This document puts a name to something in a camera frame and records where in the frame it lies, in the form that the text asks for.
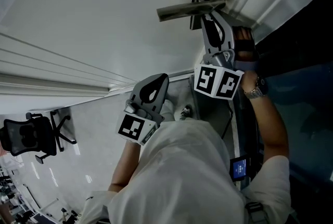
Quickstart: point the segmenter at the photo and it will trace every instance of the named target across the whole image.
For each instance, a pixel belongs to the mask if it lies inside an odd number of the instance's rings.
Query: black office chair
[[[66,120],[70,120],[70,116],[65,116],[56,126],[53,118],[55,114],[57,112],[51,111],[52,126],[47,117],[30,112],[25,115],[28,120],[26,122],[4,120],[4,127],[0,130],[0,141],[3,149],[9,151],[13,156],[29,151],[43,151],[45,155],[41,157],[36,155],[35,157],[39,163],[44,164],[43,159],[57,154],[57,145],[60,152],[64,151],[64,148],[60,146],[59,138],[70,144],[76,144],[75,140],[69,140],[60,132],[60,128]]]

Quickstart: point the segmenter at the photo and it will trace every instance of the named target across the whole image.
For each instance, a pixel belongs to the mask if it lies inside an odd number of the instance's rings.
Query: white t-shirt
[[[245,223],[248,200],[270,223],[290,213],[289,161],[267,160],[242,192],[229,175],[229,155],[207,122],[165,122],[147,142],[130,183],[119,193],[93,192],[80,224]]]

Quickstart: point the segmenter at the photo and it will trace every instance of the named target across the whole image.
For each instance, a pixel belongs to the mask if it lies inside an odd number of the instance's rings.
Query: white floor
[[[188,80],[171,83],[168,94],[175,104],[177,120],[186,104],[193,105]],[[29,187],[40,207],[59,199],[47,210],[56,219],[60,219],[62,207],[80,213],[91,191],[106,190],[110,184],[125,144],[114,130],[118,114],[129,96],[130,93],[126,93],[59,110],[59,118],[71,116],[61,132],[75,138],[78,144],[73,146],[62,140],[65,151],[46,158],[44,165],[35,159],[35,155],[41,156],[42,152],[22,154],[21,165],[7,154],[5,159],[1,157],[2,163],[6,161],[7,166],[11,164],[10,169],[17,169],[15,180]],[[5,118],[25,121],[25,115],[2,115],[0,122]]]

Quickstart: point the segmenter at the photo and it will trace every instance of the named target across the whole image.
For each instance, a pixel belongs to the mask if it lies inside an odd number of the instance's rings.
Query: blue screen
[[[234,163],[234,178],[244,177],[246,174],[246,160]]]

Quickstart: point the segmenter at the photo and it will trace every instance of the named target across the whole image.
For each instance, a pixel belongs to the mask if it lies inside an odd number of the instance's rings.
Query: sneaker
[[[181,120],[189,117],[192,117],[192,107],[191,105],[186,105],[181,112]]]

